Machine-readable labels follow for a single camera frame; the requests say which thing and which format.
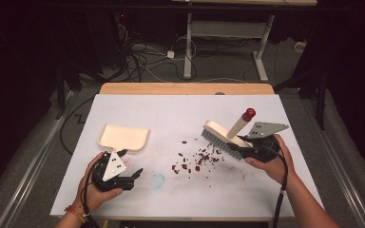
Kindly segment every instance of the brush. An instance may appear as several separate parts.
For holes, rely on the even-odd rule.
[[[256,111],[253,108],[247,108],[230,130],[225,129],[218,123],[207,121],[203,125],[202,136],[221,150],[230,154],[233,158],[240,160],[242,159],[240,152],[230,149],[227,144],[233,143],[239,147],[250,147],[247,142],[237,136],[237,133],[239,133],[255,115]]]

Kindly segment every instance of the finger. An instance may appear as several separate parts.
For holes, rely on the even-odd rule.
[[[245,162],[249,163],[251,166],[258,168],[258,169],[265,169],[265,163],[258,161],[256,159],[253,158],[246,158]]]
[[[100,152],[98,155],[96,155],[96,157],[88,164],[88,166],[91,166],[93,163],[98,161],[103,156],[103,154],[103,152]]]
[[[274,136],[275,136],[275,138],[277,139],[277,141],[278,141],[278,143],[279,143],[280,148],[281,148],[281,149],[286,149],[286,148],[287,148],[287,146],[286,146],[286,144],[284,143],[284,140],[283,140],[283,138],[280,136],[280,134],[275,134]]]
[[[114,198],[120,196],[122,193],[123,193],[122,188],[115,188],[110,191],[102,193],[102,196],[103,196],[104,200],[107,201],[107,200],[111,200],[111,199],[114,199]]]

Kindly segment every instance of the dustpan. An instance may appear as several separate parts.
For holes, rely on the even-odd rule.
[[[113,150],[109,158],[103,181],[108,181],[126,170],[118,151],[138,152],[146,144],[149,129],[106,124],[99,136],[98,144]]]
[[[138,152],[144,148],[149,129],[106,124],[98,139],[100,146],[114,151]]]

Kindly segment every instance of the hand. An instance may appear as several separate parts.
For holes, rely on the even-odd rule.
[[[75,201],[72,203],[72,205],[79,210],[82,209],[82,213],[83,213],[83,205],[81,202],[81,193],[82,193],[83,188],[85,187],[88,170],[90,170],[90,167],[93,165],[93,163],[98,161],[103,156],[103,154],[104,153],[101,152],[99,155],[96,156],[96,158],[94,158],[88,164],[85,175],[82,177],[81,181],[79,182],[78,193],[77,193]],[[105,201],[114,199],[122,193],[123,193],[122,188],[115,188],[115,189],[112,189],[107,192],[101,192],[94,186],[94,184],[90,184],[87,188],[87,206],[90,209],[90,212],[93,212],[93,211],[97,210]]]
[[[284,143],[282,137],[278,134],[275,135],[275,138],[279,142],[280,146],[280,155],[282,155],[287,163],[288,166],[288,177],[291,177],[296,174],[295,168],[293,166],[292,156],[290,155],[290,151],[287,148],[286,144]],[[280,158],[276,157],[275,159],[263,163],[253,158],[246,158],[245,161],[252,166],[262,169],[266,172],[266,174],[273,180],[277,181],[278,183],[282,184],[283,176],[284,176],[284,165]]]

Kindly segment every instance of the gray floor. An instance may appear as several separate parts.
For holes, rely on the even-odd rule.
[[[271,85],[291,77],[300,57],[299,53],[293,51],[295,43],[293,40],[287,40],[280,44],[267,45],[262,61]],[[243,47],[234,47],[239,44],[239,40],[234,40],[229,44],[233,47],[220,45],[216,53],[215,47],[210,44],[198,45],[194,57],[197,75],[190,82],[259,83],[251,57],[251,51],[256,50],[259,43],[250,40]],[[146,51],[166,53],[169,50],[156,44],[150,46],[155,49],[147,48]],[[151,61],[161,58],[146,54],[145,56]],[[182,61],[168,62],[176,64],[177,72],[180,76],[183,75]],[[142,75],[142,82],[183,82],[177,78],[175,72],[173,65],[158,66],[150,72],[146,71]],[[52,109],[24,140],[2,176],[0,227],[53,227],[58,221],[49,215],[49,211],[71,158],[65,147],[70,151],[74,149],[84,126],[83,123],[78,123],[78,117],[74,114],[81,114],[81,119],[85,120],[91,102],[75,108],[93,97],[100,89],[100,84],[91,81],[87,76],[82,75],[81,80],[82,90],[68,95],[65,117],[70,117],[67,122],[65,117],[55,120],[58,107],[53,94]],[[299,99],[296,89],[283,89],[279,95],[326,210],[341,227],[365,227],[365,162],[359,156],[346,127],[338,117],[329,92],[324,116],[325,131],[319,130],[314,120],[313,99]],[[60,141],[61,126],[64,144]],[[149,223],[139,225],[149,227]],[[108,224],[108,227],[118,226],[116,221],[110,221]],[[167,227],[175,226],[176,224],[170,224]],[[297,226],[292,221],[282,221],[279,227]]]

